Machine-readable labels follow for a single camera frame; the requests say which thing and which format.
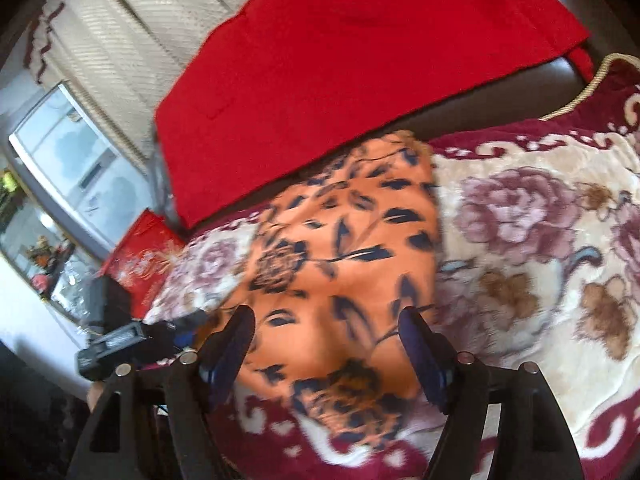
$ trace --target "red gift bag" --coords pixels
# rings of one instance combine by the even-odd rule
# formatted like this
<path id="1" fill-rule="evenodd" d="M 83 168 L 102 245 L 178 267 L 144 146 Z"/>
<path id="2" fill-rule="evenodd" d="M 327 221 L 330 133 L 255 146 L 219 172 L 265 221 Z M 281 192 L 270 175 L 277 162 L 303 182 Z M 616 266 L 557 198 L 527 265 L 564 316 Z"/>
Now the red gift bag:
<path id="1" fill-rule="evenodd" d="M 182 253 L 184 242 L 145 209 L 105 261 L 107 274 L 132 295 L 131 317 L 142 319 Z"/>

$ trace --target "person's hand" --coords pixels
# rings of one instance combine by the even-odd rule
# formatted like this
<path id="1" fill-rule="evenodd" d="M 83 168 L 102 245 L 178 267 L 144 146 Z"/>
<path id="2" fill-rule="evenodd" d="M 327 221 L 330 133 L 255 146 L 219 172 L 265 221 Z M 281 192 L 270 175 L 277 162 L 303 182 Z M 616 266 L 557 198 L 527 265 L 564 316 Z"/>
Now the person's hand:
<path id="1" fill-rule="evenodd" d="M 96 381 L 91 385 L 89 391 L 86 393 L 86 403 L 89 405 L 89 410 L 92 412 L 95 408 L 95 405 L 98 403 L 98 399 L 102 395 L 104 391 L 104 383 L 101 381 Z"/>

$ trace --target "floral blanket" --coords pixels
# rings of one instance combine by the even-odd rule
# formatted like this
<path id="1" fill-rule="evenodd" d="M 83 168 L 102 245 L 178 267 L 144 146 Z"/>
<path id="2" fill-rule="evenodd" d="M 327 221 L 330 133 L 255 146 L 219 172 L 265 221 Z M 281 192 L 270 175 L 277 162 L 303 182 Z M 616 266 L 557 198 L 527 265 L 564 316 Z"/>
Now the floral blanket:
<path id="1" fill-rule="evenodd" d="M 143 319 L 152 324 L 197 309 L 212 312 L 238 286 L 244 261 L 258 228 L 258 212 L 230 220 L 194 237 L 175 258 Z"/>
<path id="2" fill-rule="evenodd" d="M 543 120 L 431 143 L 443 242 L 432 328 L 490 364 L 536 361 L 589 480 L 615 478 L 640 432 L 639 112 L 640 60 L 612 55 L 574 102 Z M 351 368 L 333 384 L 350 392 L 341 400 L 357 416 L 374 383 Z M 252 390 L 238 387 L 212 427 L 254 480 L 421 478 L 442 429 L 418 400 L 376 452 Z M 497 422 L 490 409 L 478 478 Z"/>

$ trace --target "gold piping trim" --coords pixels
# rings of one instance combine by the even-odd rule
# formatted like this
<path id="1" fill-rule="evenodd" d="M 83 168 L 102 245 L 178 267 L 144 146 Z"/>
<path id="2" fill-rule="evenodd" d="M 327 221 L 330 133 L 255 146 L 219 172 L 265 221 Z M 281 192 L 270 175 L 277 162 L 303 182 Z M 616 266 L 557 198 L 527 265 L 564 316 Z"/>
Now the gold piping trim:
<path id="1" fill-rule="evenodd" d="M 563 106 L 559 110 L 540 117 L 540 121 L 548 121 L 549 119 L 554 119 L 569 112 L 573 112 L 578 104 L 584 101 L 587 97 L 591 97 L 593 95 L 598 85 L 602 83 L 603 79 L 607 76 L 607 73 L 609 73 L 611 64 L 619 59 L 630 63 L 640 72 L 640 59 L 638 59 L 637 57 L 630 56 L 629 54 L 609 54 L 602 60 L 600 68 L 596 72 L 596 75 L 593 77 L 593 80 L 591 80 L 591 82 L 582 92 L 580 92 L 580 94 L 578 94 L 578 97 L 576 97 L 573 101 Z"/>

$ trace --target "brown leather sofa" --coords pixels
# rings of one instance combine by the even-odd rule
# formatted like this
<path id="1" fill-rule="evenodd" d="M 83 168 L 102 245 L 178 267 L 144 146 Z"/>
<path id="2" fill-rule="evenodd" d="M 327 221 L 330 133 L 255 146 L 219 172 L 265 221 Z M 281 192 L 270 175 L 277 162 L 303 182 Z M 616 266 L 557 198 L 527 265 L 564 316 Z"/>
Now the brown leather sofa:
<path id="1" fill-rule="evenodd" d="M 595 67 L 611 52 L 640 56 L 640 48 L 605 0 L 560 1 L 590 31 L 591 37 L 586 48 Z M 540 117 L 572 101 L 584 86 L 583 79 L 567 60 L 556 59 L 417 110 L 381 125 L 373 132 L 363 132 L 363 137 L 407 129 L 414 132 L 418 139 L 430 140 L 450 132 L 476 130 Z M 274 197 L 321 164 L 322 161 L 319 161 L 312 168 L 305 168 L 267 184 L 219 211 L 206 222 L 216 221 Z M 156 197 L 156 211 L 179 229 L 180 222 L 175 214 L 166 168 L 159 150 L 156 150 L 149 164 L 149 181 Z"/>

